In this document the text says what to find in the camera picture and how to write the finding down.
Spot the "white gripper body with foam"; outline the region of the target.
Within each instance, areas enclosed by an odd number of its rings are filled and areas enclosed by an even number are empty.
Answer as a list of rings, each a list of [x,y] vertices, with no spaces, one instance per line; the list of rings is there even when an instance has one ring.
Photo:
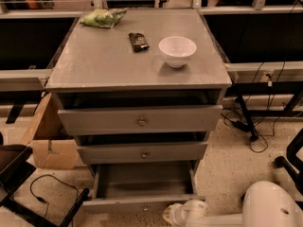
[[[163,213],[163,219],[172,226],[178,226],[179,225],[179,220],[178,220],[179,208],[180,208],[179,204],[172,204],[172,205],[168,206]]]

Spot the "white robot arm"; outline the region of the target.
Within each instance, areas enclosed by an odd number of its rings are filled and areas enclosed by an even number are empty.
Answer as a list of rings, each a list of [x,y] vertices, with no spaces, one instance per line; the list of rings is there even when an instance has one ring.
[[[242,213],[207,216],[204,201],[174,203],[163,213],[173,227],[303,227],[303,212],[279,185],[267,181],[253,183],[243,199]]]

